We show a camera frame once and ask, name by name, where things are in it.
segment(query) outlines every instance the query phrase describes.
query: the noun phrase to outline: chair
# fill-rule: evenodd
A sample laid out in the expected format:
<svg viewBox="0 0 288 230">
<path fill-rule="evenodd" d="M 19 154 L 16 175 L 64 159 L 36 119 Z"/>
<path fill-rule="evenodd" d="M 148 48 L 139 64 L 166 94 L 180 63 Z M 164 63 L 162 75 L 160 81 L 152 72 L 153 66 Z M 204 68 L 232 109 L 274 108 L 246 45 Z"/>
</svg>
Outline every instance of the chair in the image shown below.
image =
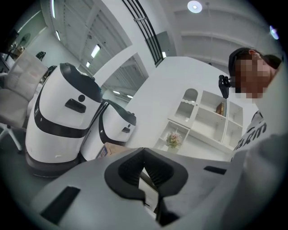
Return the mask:
<svg viewBox="0 0 288 230">
<path fill-rule="evenodd" d="M 4 88 L 0 89 L 0 141 L 9 134 L 19 151 L 22 147 L 11 127 L 22 128 L 29 102 L 47 67 L 24 51 L 4 77 Z"/>
</svg>

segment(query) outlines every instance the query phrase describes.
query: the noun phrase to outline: chair leg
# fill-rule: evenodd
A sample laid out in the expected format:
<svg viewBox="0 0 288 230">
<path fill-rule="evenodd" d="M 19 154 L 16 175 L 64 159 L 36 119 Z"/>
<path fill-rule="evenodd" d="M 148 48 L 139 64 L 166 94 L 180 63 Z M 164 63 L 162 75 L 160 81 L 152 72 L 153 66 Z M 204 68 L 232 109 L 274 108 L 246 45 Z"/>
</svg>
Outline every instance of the chair leg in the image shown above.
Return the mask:
<svg viewBox="0 0 288 230">
<path fill-rule="evenodd" d="M 13 139 L 15 145 L 17 146 L 18 150 L 21 151 L 22 150 L 22 146 L 19 143 L 19 141 L 17 140 L 17 138 L 15 137 L 15 134 L 13 133 L 13 130 L 9 128 L 8 129 L 8 133 L 12 137 L 12 139 Z"/>
<path fill-rule="evenodd" d="M 0 133 L 0 141 L 7 135 L 8 129 L 5 128 L 3 131 Z"/>
</svg>

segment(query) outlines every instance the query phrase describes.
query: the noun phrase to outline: shelf compartment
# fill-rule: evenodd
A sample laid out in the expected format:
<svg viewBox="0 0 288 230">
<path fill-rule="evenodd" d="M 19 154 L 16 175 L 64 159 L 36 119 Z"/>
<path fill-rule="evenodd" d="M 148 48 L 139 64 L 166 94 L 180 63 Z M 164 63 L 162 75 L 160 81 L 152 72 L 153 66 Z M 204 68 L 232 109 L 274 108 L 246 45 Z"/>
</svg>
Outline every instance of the shelf compartment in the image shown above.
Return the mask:
<svg viewBox="0 0 288 230">
<path fill-rule="evenodd" d="M 167 152 L 176 153 L 176 154 L 177 154 L 179 148 L 180 148 L 180 146 L 175 148 L 175 149 L 170 149 L 167 146 L 167 142 L 165 140 L 163 140 L 162 138 L 159 138 L 158 141 L 156 142 L 155 146 L 154 146 L 154 149 L 159 149 L 162 151 L 167 151 Z"/>
<path fill-rule="evenodd" d="M 209 111 L 216 112 L 217 106 L 220 105 L 220 103 L 224 102 L 225 107 L 224 107 L 224 117 L 226 117 L 225 111 L 227 111 L 227 100 L 223 97 L 220 97 L 216 94 L 203 91 L 200 106 L 202 108 L 205 108 Z"/>
<path fill-rule="evenodd" d="M 181 102 L 174 116 L 182 121 L 188 122 L 193 112 L 193 109 L 194 105 L 186 102 Z"/>
<path fill-rule="evenodd" d="M 234 121 L 238 125 L 243 125 L 243 108 L 229 102 L 229 120 Z"/>
<path fill-rule="evenodd" d="M 190 102 L 196 102 L 198 97 L 198 92 L 197 90 L 193 89 L 193 88 L 189 88 L 186 90 L 183 99 L 190 101 Z"/>
<path fill-rule="evenodd" d="M 231 154 L 232 153 L 232 149 L 223 145 L 222 143 L 220 143 L 219 141 L 216 141 L 214 139 L 211 139 L 210 137 L 205 136 L 202 133 L 199 133 L 198 131 L 191 129 L 189 132 L 190 136 L 193 136 L 195 138 L 197 138 L 198 140 L 201 140 L 202 142 L 219 149 L 220 151 L 227 153 L 227 154 Z"/>
<path fill-rule="evenodd" d="M 225 121 L 225 117 L 199 107 L 192 129 L 210 139 L 222 142 Z"/>
<path fill-rule="evenodd" d="M 242 130 L 242 126 L 228 120 L 226 133 L 223 138 L 223 144 L 229 146 L 231 149 L 234 149 L 241 139 Z"/>
<path fill-rule="evenodd" d="M 167 139 L 167 136 L 171 133 L 171 132 L 175 132 L 177 130 L 177 132 L 181 135 L 181 142 L 183 142 L 186 134 L 188 133 L 188 129 L 179 125 L 179 124 L 176 124 L 172 121 L 168 121 L 165 129 L 163 130 L 161 136 L 160 136 L 160 139 L 162 139 L 163 141 L 166 142 L 166 139 Z"/>
</svg>

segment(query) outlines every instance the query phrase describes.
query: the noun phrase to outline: white cabinet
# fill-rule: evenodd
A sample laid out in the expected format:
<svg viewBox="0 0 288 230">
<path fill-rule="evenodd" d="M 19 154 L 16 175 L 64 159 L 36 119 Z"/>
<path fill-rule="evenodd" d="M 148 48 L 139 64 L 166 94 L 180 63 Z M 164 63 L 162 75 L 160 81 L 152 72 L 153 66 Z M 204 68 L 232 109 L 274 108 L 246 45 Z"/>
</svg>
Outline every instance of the white cabinet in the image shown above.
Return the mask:
<svg viewBox="0 0 288 230">
<path fill-rule="evenodd" d="M 221 103 L 224 103 L 223 115 L 216 113 Z M 187 137 L 191 136 L 231 154 L 241 139 L 242 125 L 242 107 L 211 92 L 189 88 L 173 106 L 167 125 L 154 148 L 166 150 L 167 135 L 177 130 L 181 133 L 182 144 L 188 142 L 191 138 Z"/>
<path fill-rule="evenodd" d="M 181 141 L 180 142 L 183 143 L 184 140 L 186 139 L 188 133 L 189 133 L 189 129 L 182 126 L 182 125 L 179 125 L 173 121 L 168 120 L 168 122 L 167 122 L 164 130 L 162 131 L 159 139 L 157 140 L 154 148 L 164 150 L 164 151 L 169 151 L 171 153 L 177 153 L 182 145 L 175 148 L 175 149 L 169 149 L 167 146 L 167 136 L 171 132 L 179 133 L 181 135 Z"/>
<path fill-rule="evenodd" d="M 184 93 L 182 99 L 174 106 L 169 119 L 173 120 L 187 128 L 191 128 L 195 119 L 200 102 L 201 93 L 196 88 L 189 88 Z"/>
</svg>

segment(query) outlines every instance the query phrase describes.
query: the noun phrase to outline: round ceiling light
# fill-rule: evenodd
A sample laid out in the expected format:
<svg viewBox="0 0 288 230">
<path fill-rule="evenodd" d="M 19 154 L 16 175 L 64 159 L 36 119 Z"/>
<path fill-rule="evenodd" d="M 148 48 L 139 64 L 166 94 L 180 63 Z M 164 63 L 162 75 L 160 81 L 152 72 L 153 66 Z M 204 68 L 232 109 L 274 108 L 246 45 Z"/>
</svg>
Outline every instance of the round ceiling light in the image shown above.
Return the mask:
<svg viewBox="0 0 288 230">
<path fill-rule="evenodd" d="M 202 10 L 201 4 L 197 1 L 190 1 L 187 6 L 192 13 L 199 13 Z"/>
<path fill-rule="evenodd" d="M 276 39 L 276 40 L 279 39 L 279 36 L 278 36 L 278 34 L 277 34 L 277 30 L 274 29 L 272 26 L 270 26 L 270 33 L 271 33 L 271 35 L 272 35 L 272 37 L 273 37 L 274 39 Z"/>
</svg>

